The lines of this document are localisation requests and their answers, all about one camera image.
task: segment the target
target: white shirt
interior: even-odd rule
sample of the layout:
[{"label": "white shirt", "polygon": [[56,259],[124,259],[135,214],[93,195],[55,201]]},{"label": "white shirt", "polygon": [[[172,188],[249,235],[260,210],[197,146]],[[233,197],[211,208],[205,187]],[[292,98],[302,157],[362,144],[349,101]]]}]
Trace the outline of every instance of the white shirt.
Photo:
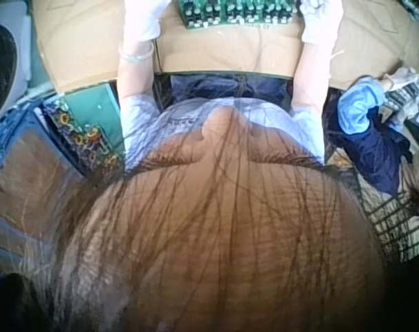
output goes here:
[{"label": "white shirt", "polygon": [[126,169],[133,169],[154,148],[177,133],[202,127],[208,115],[220,106],[235,107],[258,125],[286,132],[320,162],[324,162],[322,117],[310,107],[291,110],[252,98],[194,98],[160,113],[150,95],[135,95],[121,101],[120,118],[126,152]]}]

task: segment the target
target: electronic component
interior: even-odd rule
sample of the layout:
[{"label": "electronic component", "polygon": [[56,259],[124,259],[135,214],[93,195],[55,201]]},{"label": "electronic component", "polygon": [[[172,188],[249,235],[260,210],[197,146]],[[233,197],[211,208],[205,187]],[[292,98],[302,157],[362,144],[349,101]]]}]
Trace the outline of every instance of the electronic component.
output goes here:
[{"label": "electronic component", "polygon": [[297,0],[179,0],[188,29],[219,24],[286,24],[297,13]]}]

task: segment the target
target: bracelet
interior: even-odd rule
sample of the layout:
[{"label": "bracelet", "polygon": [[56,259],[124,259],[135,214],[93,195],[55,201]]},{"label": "bracelet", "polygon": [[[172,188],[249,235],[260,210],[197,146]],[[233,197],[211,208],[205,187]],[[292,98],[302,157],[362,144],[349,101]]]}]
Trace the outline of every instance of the bracelet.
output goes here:
[{"label": "bracelet", "polygon": [[119,46],[120,59],[123,59],[128,62],[143,62],[146,59],[149,59],[153,56],[154,53],[154,43],[151,41],[148,53],[144,55],[131,55],[122,51],[122,45]]}]

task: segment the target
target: sleeve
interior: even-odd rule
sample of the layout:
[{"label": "sleeve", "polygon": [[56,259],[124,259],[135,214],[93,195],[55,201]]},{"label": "sleeve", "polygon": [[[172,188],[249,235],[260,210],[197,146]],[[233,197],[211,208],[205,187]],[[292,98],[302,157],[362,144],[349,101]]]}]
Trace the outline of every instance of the sleeve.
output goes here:
[{"label": "sleeve", "polygon": [[338,104],[339,125],[348,135],[363,133],[369,128],[368,110],[384,103],[384,91],[372,77],[357,81],[340,98]]},{"label": "sleeve", "polygon": [[135,167],[145,155],[150,137],[149,128],[160,116],[151,95],[134,95],[120,102],[120,122],[125,146],[125,165]]},{"label": "sleeve", "polygon": [[322,116],[313,107],[292,108],[290,115],[299,126],[304,147],[323,164],[325,142]]}]

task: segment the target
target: circuit board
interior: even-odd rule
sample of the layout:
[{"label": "circuit board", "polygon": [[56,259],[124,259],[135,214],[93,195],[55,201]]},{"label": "circuit board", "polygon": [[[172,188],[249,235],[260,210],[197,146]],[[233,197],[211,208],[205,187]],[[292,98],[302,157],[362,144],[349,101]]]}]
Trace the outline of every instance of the circuit board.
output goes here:
[{"label": "circuit board", "polygon": [[297,0],[179,0],[188,29],[220,24],[287,24],[297,13]]}]

